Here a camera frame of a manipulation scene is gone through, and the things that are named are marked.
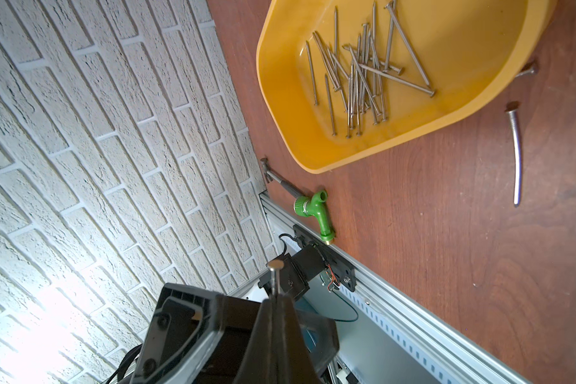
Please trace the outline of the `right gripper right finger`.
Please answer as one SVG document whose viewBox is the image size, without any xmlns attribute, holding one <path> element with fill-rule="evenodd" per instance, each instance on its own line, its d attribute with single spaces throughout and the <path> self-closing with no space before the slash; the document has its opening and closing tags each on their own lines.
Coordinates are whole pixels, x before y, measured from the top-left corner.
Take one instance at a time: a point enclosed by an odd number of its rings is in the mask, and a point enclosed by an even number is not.
<svg viewBox="0 0 576 384">
<path fill-rule="evenodd" d="M 275 382 L 320 383 L 290 298 L 275 296 Z"/>
</svg>

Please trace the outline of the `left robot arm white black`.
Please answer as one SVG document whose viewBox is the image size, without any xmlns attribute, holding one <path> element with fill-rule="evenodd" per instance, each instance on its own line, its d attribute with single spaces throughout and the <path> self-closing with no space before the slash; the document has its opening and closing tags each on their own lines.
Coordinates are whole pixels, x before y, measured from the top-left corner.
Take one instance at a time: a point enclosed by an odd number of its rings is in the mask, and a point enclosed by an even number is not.
<svg viewBox="0 0 576 384">
<path fill-rule="evenodd" d="M 323 383 L 339 352 L 336 321 L 295 306 L 330 264 L 308 245 L 261 278 L 262 302 L 164 285 L 144 342 L 108 383 Z"/>
</svg>

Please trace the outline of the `yellow plastic storage box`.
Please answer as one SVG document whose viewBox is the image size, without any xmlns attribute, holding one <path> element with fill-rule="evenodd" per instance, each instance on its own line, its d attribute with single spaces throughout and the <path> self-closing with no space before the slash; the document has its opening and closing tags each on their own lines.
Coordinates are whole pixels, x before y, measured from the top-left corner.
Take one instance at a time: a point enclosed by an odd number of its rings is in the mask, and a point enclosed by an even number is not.
<svg viewBox="0 0 576 384">
<path fill-rule="evenodd" d="M 482 109 L 513 81 L 555 9 L 553 1 L 394 1 L 428 87 L 385 8 L 390 2 L 270 4 L 256 54 L 259 85 L 286 148 L 305 171 L 353 163 Z M 382 112 L 377 118 L 346 44 L 355 49 Z"/>
</svg>

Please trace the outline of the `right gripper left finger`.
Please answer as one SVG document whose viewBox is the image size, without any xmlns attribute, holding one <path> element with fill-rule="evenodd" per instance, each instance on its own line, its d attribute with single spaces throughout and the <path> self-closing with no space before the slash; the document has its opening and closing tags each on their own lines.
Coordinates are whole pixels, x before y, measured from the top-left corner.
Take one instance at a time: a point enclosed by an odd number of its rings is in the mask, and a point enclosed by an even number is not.
<svg viewBox="0 0 576 384">
<path fill-rule="evenodd" d="M 275 298 L 259 308 L 242 364 L 234 383 L 275 383 Z"/>
</svg>

